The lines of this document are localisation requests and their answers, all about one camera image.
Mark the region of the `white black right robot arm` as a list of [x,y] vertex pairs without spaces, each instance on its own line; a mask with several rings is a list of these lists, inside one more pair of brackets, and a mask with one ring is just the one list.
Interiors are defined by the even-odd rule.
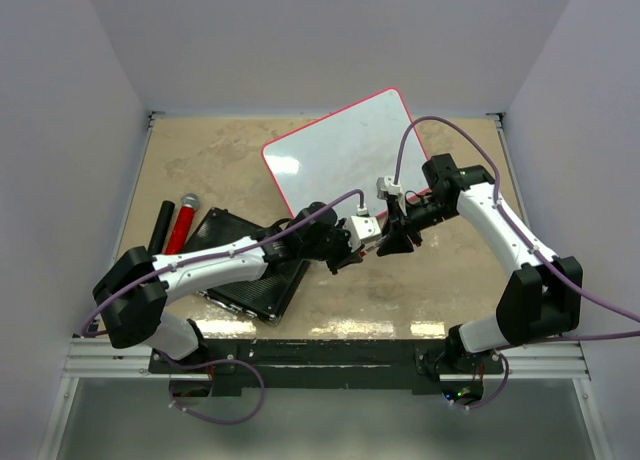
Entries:
[[378,256],[411,253],[421,245],[423,230],[460,216],[481,235],[508,277],[495,313],[452,327],[430,370],[444,364],[466,373],[495,348],[576,329],[581,300],[570,286],[582,281],[579,262],[559,257],[535,238],[485,167],[459,168],[443,154],[428,160],[422,171],[430,190],[414,204],[406,202],[393,177],[377,180],[377,194],[387,204]]

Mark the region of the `pink framed whiteboard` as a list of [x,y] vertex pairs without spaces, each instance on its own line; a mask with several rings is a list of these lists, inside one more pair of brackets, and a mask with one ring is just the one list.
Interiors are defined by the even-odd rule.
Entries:
[[376,181],[394,175],[411,122],[401,93],[387,88],[267,143],[262,157],[291,215],[360,189],[369,213],[381,217]]

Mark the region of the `red and white marker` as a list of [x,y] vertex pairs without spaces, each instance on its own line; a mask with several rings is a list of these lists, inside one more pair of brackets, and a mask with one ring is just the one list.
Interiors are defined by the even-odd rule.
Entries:
[[364,245],[362,250],[361,250],[361,252],[360,252],[360,255],[361,256],[365,256],[365,255],[368,255],[371,252],[376,251],[377,249],[379,249],[383,245],[385,240],[386,240],[386,237],[383,236],[383,237],[377,239],[374,242],[371,242],[371,243],[368,243],[368,244]]

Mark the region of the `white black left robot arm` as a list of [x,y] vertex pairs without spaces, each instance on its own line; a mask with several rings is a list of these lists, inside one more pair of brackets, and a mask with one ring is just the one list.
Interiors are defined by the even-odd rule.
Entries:
[[337,272],[361,262],[365,245],[379,236],[378,222],[365,208],[339,218],[332,205],[316,202],[285,227],[259,229],[218,247],[158,255],[135,247],[94,287],[95,313],[113,348],[146,345],[196,372],[210,357],[201,330],[167,306],[199,291],[261,280],[288,262],[319,261]]

